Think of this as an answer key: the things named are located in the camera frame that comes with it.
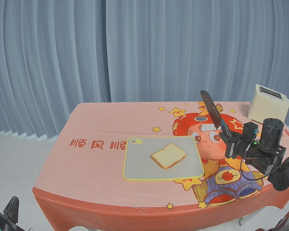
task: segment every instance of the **curtain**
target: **curtain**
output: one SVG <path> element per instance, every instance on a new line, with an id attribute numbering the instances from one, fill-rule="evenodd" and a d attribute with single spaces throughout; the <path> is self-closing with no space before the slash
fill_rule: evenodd
<path id="1" fill-rule="evenodd" d="M 250 101 L 257 83 L 289 98 L 289 0 L 0 0 L 0 131 L 50 138 L 82 102 Z"/>
<path id="2" fill-rule="evenodd" d="M 0 0 L 0 131 L 59 134 L 109 102 L 105 0 Z"/>
<path id="3" fill-rule="evenodd" d="M 289 0 L 106 0 L 106 22 L 112 101 L 289 98 Z"/>

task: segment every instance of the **cutting board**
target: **cutting board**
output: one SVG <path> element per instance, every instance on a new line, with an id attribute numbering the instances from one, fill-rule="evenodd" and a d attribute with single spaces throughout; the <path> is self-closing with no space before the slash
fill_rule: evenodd
<path id="1" fill-rule="evenodd" d="M 173 143 L 186 156 L 169 169 L 161 168 L 151 155 Z M 191 136 L 131 137 L 126 142 L 123 177 L 135 181 L 181 180 L 199 178 L 204 169 L 196 145 Z"/>

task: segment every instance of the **white toaster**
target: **white toaster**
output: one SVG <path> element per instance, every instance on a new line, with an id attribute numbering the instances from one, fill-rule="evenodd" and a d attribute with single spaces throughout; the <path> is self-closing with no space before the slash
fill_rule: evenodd
<path id="1" fill-rule="evenodd" d="M 266 118 L 277 118 L 284 122 L 288 109 L 289 99 L 284 94 L 256 85 L 247 118 L 260 123 Z"/>

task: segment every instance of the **table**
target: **table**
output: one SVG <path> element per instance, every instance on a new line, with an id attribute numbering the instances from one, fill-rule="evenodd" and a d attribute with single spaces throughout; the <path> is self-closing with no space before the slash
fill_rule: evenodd
<path id="1" fill-rule="evenodd" d="M 230 129 L 242 132 L 250 103 L 215 104 Z M 266 180 L 241 177 L 240 160 L 225 159 L 225 144 L 214 134 L 218 131 L 201 132 L 203 123 L 212 123 L 203 102 L 79 104 L 39 174 L 33 188 L 35 198 L 55 231 L 74 226 L 104 231 L 194 231 L 264 206 L 283 208 L 289 200 L 289 188 L 278 192 Z M 199 142 L 205 168 L 200 180 L 123 178 L 129 137 L 183 135 Z M 281 145 L 287 148 L 286 158 L 286 126 Z M 243 171 L 249 177 L 260 176 L 245 164 Z"/>

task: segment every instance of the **cartoon girl print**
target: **cartoon girl print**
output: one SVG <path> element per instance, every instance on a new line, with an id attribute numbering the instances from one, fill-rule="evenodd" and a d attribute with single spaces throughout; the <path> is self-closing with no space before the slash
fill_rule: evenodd
<path id="1" fill-rule="evenodd" d="M 242 122 L 227 114 L 221 114 L 221 117 L 231 130 L 242 133 Z M 219 131 L 206 131 L 208 129 L 207 126 L 203 127 L 204 124 L 212 124 L 210 127 L 215 129 L 210 115 L 204 111 L 188 113 L 174 121 L 174 136 L 189 135 L 195 138 L 205 171 L 203 180 L 185 179 L 174 182 L 181 183 L 186 191 L 192 189 L 201 209 L 225 205 L 260 192 L 263 180 L 245 179 L 240 172 L 241 158 L 226 158 L 226 145 L 219 137 Z M 251 172 L 245 163 L 242 163 L 242 171 L 250 179 L 261 177 L 259 172 Z"/>

